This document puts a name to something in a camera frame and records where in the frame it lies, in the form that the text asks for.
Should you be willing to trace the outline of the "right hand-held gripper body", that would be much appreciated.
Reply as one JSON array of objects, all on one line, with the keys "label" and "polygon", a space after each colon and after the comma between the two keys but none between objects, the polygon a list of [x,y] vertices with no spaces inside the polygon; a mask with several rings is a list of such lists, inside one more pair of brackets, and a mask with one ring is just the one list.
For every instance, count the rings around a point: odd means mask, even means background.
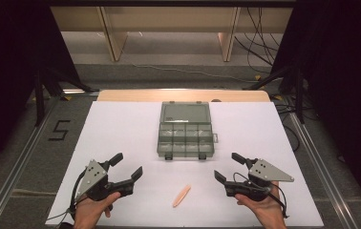
[{"label": "right hand-held gripper body", "polygon": [[264,159],[235,158],[247,167],[245,181],[230,181],[229,195],[244,195],[254,201],[264,200],[271,190],[273,181],[293,182],[294,177],[275,167]]}]

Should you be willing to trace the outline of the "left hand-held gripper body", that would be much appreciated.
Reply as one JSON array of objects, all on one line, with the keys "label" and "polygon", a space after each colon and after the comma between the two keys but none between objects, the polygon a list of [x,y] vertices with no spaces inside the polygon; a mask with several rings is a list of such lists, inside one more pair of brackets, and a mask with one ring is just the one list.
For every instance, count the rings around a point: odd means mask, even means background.
[{"label": "left hand-held gripper body", "polygon": [[91,160],[85,168],[83,176],[79,179],[78,189],[74,191],[74,202],[79,202],[83,198],[100,201],[111,194],[118,194],[121,197],[121,193],[118,190],[114,191],[112,183],[108,181],[110,167],[109,161],[97,162],[94,159]]}]

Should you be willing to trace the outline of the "small tan wooden piece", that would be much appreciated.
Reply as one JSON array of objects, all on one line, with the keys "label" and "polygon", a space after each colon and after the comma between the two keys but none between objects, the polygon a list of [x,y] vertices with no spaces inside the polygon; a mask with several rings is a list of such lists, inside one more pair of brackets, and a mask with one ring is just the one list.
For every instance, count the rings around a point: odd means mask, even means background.
[{"label": "small tan wooden piece", "polygon": [[190,190],[191,190],[190,184],[183,187],[181,189],[181,191],[178,193],[178,195],[176,196],[176,198],[174,199],[174,201],[172,203],[172,207],[176,208],[177,206],[179,206]]}]

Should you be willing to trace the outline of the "clear grey compartment box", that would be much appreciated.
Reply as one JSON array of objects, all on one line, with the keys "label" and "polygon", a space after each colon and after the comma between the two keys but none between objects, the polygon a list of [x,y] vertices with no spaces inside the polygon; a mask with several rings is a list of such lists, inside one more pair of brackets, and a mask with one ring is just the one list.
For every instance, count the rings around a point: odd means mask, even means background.
[{"label": "clear grey compartment box", "polygon": [[214,155],[213,133],[208,102],[175,102],[161,104],[158,147],[159,157],[194,157],[206,160]]}]

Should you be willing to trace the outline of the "person's left hand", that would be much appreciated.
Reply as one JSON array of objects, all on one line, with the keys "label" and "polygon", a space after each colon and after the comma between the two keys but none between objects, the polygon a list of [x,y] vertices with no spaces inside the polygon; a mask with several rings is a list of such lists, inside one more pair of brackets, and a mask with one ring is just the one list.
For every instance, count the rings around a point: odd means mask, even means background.
[{"label": "person's left hand", "polygon": [[120,198],[120,193],[115,192],[100,201],[84,198],[76,205],[74,229],[95,229],[101,216],[111,216],[110,206]]}]

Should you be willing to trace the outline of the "person's right hand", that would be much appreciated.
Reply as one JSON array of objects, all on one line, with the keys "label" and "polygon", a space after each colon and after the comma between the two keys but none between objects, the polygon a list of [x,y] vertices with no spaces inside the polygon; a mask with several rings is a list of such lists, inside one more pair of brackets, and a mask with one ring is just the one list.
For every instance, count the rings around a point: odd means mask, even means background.
[{"label": "person's right hand", "polygon": [[273,198],[267,197],[262,201],[254,201],[244,195],[237,194],[235,199],[238,205],[250,209],[265,229],[287,229],[282,206],[276,201],[280,198],[278,186],[278,181],[272,182],[270,194],[273,195]]}]

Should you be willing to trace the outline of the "white table mat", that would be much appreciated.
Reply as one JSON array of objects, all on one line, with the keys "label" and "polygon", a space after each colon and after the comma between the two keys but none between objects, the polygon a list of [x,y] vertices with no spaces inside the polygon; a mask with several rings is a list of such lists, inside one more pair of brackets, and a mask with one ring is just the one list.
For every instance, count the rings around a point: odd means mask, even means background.
[{"label": "white table mat", "polygon": [[[207,160],[166,161],[157,154],[158,102],[96,102],[92,105],[47,223],[56,225],[70,204],[74,183],[90,160],[105,161],[117,153],[123,160],[109,178],[122,181],[139,167],[143,175],[134,193],[114,204],[102,226],[247,228],[258,225],[252,212],[228,197],[214,178],[217,170],[229,179],[247,172],[231,158],[238,153],[262,158],[294,177],[280,187],[287,198],[290,227],[315,228],[323,224],[275,106],[270,102],[214,102],[210,106],[213,131],[219,141]],[[191,190],[176,208],[172,203],[186,185]]]}]

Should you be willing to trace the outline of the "black metal stand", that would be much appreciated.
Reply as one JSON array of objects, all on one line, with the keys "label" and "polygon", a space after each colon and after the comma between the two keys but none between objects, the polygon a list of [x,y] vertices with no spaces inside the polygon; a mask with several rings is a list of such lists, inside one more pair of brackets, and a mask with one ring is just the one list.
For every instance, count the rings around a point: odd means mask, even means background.
[{"label": "black metal stand", "polygon": [[298,67],[294,66],[285,66],[280,70],[276,71],[275,73],[271,73],[268,77],[263,80],[254,83],[252,86],[244,88],[244,91],[255,91],[259,90],[261,87],[265,86],[266,84],[270,83],[271,81],[282,77],[282,83],[279,87],[279,91],[284,94],[287,92],[287,86],[290,85],[295,92],[295,113],[296,116],[299,118],[301,124],[305,123],[304,115],[303,115],[303,83],[304,78],[302,77],[301,70]]},{"label": "black metal stand", "polygon": [[54,68],[45,68],[39,70],[34,75],[34,94],[36,104],[36,126],[45,118],[45,105],[44,105],[44,94],[43,89],[46,89],[51,96],[61,97],[64,92],[59,84],[59,81],[65,81],[69,84],[77,87],[85,93],[98,93],[99,89],[91,88],[83,84],[79,79],[64,74]]}]

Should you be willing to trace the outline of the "black curtain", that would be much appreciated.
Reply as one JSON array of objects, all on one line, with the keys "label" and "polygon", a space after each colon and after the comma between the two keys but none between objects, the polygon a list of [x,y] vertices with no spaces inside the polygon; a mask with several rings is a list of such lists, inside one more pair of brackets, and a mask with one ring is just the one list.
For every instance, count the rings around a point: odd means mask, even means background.
[{"label": "black curtain", "polygon": [[361,187],[361,0],[296,0],[272,70],[295,61]]},{"label": "black curtain", "polygon": [[52,94],[60,80],[79,76],[46,0],[0,0],[0,152],[36,77]]}]

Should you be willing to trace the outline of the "beige wooden desk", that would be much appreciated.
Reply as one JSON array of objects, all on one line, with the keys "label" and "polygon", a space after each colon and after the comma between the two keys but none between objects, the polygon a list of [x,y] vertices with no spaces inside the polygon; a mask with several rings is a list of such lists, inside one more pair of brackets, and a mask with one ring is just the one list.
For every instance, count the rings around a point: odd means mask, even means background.
[{"label": "beige wooden desk", "polygon": [[53,7],[61,31],[101,31],[110,58],[118,61],[130,31],[214,32],[223,53],[231,59],[233,38],[238,32],[255,31],[260,20],[264,33],[283,33],[291,8],[265,7]]}]

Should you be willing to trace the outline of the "aluminium floor rail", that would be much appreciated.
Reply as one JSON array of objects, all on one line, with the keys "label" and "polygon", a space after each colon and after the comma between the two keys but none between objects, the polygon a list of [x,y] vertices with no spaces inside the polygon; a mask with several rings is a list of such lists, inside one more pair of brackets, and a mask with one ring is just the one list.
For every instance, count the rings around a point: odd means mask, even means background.
[{"label": "aluminium floor rail", "polygon": [[43,114],[42,118],[34,125],[30,137],[26,141],[26,144],[22,151],[19,154],[19,157],[13,163],[13,167],[8,173],[8,177],[0,188],[0,216],[2,215],[11,194],[19,180],[21,178],[23,171],[28,164],[34,148],[37,145],[37,142],[43,133],[45,126],[50,118],[53,109],[59,101],[59,97],[51,97],[46,106],[46,111]]},{"label": "aluminium floor rail", "polygon": [[339,218],[344,229],[359,229],[358,224],[351,212],[350,207],[343,198],[335,181],[333,180],[327,165],[321,158],[312,138],[310,137],[306,126],[299,120],[296,114],[290,114],[290,119],[298,131],[298,136],[308,153],[309,159],[313,164],[317,176],[320,178],[329,201]]}]

